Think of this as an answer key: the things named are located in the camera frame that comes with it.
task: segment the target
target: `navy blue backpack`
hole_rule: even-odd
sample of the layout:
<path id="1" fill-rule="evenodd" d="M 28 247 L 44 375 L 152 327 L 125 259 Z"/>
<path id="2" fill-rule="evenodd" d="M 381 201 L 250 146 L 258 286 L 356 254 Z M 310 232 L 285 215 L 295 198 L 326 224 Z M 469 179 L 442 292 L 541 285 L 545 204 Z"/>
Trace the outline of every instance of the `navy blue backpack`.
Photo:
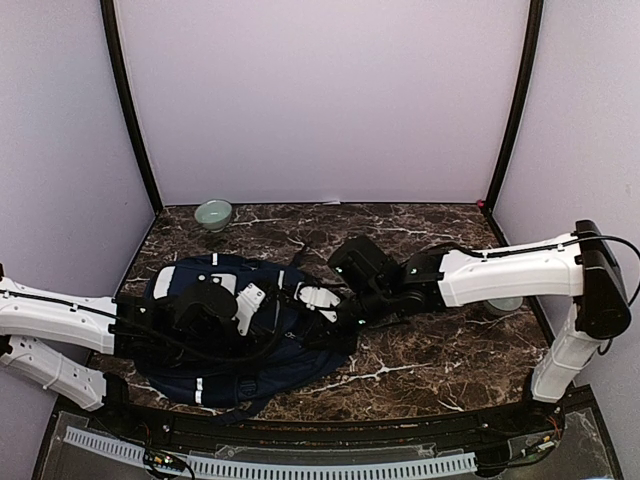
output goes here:
<path id="1" fill-rule="evenodd" d="M 179 295 L 190 285 L 203 281 L 221 283 L 234 296 L 249 284 L 277 285 L 280 290 L 293 291 L 301 284 L 312 283 L 312 279 L 295 266 L 213 254 L 185 258 L 164 267 L 149 281 L 145 296 L 158 299 Z M 263 356 L 244 364 L 184 369 L 136 362 L 136 368 L 152 387 L 174 402 L 209 408 L 235 407 L 213 417 L 214 423 L 242 421 L 258 414 L 277 393 L 314 382 L 345 362 L 345 352 L 303 346 L 314 315 L 319 313 L 292 308 L 280 301 L 261 306 L 253 314 L 251 325 L 272 328 L 277 316 L 280 328 L 274 335 L 278 338 Z M 238 408 L 244 402 L 251 402 L 250 406 Z"/>

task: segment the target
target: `black corner post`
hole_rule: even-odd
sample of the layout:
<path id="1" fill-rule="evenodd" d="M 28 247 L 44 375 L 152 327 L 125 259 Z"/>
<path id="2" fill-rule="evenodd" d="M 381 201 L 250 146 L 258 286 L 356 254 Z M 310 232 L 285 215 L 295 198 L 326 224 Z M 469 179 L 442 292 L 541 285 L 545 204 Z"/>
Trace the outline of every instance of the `black corner post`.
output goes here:
<path id="1" fill-rule="evenodd" d="M 122 55 L 120 35 L 118 34 L 115 5 L 113 0 L 100 0 L 100 6 L 102 8 L 104 33 L 107 38 L 107 47 L 109 48 L 113 77 L 115 78 L 118 96 L 120 97 L 122 114 L 124 115 L 124 120 L 127 124 L 129 138 L 131 140 L 131 145 L 133 146 L 136 161 L 138 162 L 142 181 L 144 182 L 145 189 L 147 190 L 147 196 L 149 197 L 149 201 L 151 202 L 154 212 L 158 215 L 163 209 L 162 199 L 160 198 L 158 185 L 156 185 L 155 178 L 153 177 L 153 171 L 151 170 L 149 157 L 147 156 L 147 151 L 145 150 L 144 142 L 142 141 L 140 125 L 138 124 L 138 117 L 136 116 L 136 110 L 133 105 L 133 97 L 131 95 L 131 88 L 129 87 L 124 57 Z"/>
<path id="2" fill-rule="evenodd" d="M 527 31 L 524 38 L 524 47 L 522 49 L 522 57 L 520 59 L 520 69 L 518 71 L 518 79 L 513 94 L 513 102 L 511 103 L 511 111 L 507 120 L 507 128 L 502 139 L 502 146 L 498 154 L 498 161 L 493 172 L 493 178 L 484 200 L 482 208 L 485 214 L 491 215 L 498 201 L 500 189 L 504 183 L 507 174 L 509 160 L 513 153 L 513 146 L 516 143 L 518 135 L 518 127 L 522 119 L 527 91 L 529 90 L 529 81 L 531 80 L 531 72 L 533 71 L 533 61 L 536 55 L 536 46 L 538 44 L 538 34 L 540 33 L 540 23 L 542 21 L 542 7 L 544 0 L 531 0 L 529 4 L 529 18 L 527 20 Z"/>

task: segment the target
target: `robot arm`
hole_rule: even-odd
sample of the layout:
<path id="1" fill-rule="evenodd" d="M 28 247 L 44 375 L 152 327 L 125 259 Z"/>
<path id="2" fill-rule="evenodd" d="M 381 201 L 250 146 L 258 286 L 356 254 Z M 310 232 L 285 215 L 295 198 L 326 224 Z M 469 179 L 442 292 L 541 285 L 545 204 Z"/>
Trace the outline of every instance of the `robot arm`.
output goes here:
<path id="1" fill-rule="evenodd" d="M 320 330 L 331 336 L 351 335 L 392 313 L 436 312 L 515 296 L 569 296 L 574 303 L 568 318 L 535 368 L 531 385 L 534 400 L 554 403 L 597 348 L 631 321 L 619 266 L 599 236 L 592 222 L 582 221 L 574 233 L 544 242 L 481 251 L 443 245 L 418 252 L 403 264 L 358 237 L 328 262 L 354 295 L 330 308 L 335 302 L 325 305 L 328 291 L 307 292 L 309 298 L 299 300 L 313 304 L 315 297 L 324 299 L 317 305 L 324 315 Z M 126 391 L 122 381 L 78 365 L 37 339 L 126 358 L 151 355 L 158 361 L 176 354 L 214 361 L 211 354 L 182 348 L 172 335 L 181 335 L 184 330 L 177 326 L 192 321 L 198 309 L 219 318 L 237 310 L 234 297 L 215 284 L 196 284 L 167 307 L 142 298 L 53 294 L 2 278 L 1 272 L 0 278 L 0 363 L 87 410 L 102 406 L 105 397 L 121 398 Z"/>
<path id="2" fill-rule="evenodd" d="M 391 313 L 442 311 L 472 302 L 531 295 L 573 298 L 567 320 L 535 368 L 534 400 L 554 403 L 606 340 L 631 322 L 620 268 L 591 221 L 544 242 L 471 251 L 444 245 L 398 265 L 366 237 L 329 259 L 356 295 L 337 307 L 338 328 L 356 330 Z"/>

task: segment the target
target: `green ceramic bowl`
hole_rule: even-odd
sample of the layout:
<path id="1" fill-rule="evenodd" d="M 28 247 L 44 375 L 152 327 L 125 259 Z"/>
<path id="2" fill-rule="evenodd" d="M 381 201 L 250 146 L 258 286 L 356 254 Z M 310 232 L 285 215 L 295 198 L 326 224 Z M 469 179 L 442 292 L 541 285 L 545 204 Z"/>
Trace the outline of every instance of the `green ceramic bowl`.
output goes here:
<path id="1" fill-rule="evenodd" d="M 194 217 L 207 230 L 220 232 L 231 221 L 232 207 L 224 200 L 209 200 L 196 209 Z"/>

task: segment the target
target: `marble table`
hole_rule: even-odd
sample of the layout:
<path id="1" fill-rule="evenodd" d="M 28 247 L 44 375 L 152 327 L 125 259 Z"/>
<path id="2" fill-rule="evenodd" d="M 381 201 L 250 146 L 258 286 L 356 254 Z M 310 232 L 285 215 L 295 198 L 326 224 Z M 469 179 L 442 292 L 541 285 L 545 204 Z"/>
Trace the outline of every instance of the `marble table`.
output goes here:
<path id="1" fill-rule="evenodd" d="M 326 282 L 338 279 L 326 259 L 346 239 L 370 236 L 397 260 L 427 246 L 456 241 L 497 246 L 474 205 L 242 205 L 220 233 L 193 218 L 195 207 L 166 208 L 142 246 L 122 288 L 141 294 L 159 268 L 178 258 L 213 252 L 289 263 L 303 243 L 302 268 Z M 516 402 L 530 369 L 547 351 L 531 310 L 496 319 L 482 305 L 418 315 L 405 324 L 365 331 L 357 352 L 334 374 L 274 398 L 257 417 L 283 421 L 367 421 L 476 410 Z M 212 415 L 174 404 L 136 373 L 132 362 L 94 355 L 93 368 L 129 383 L 133 403 Z"/>

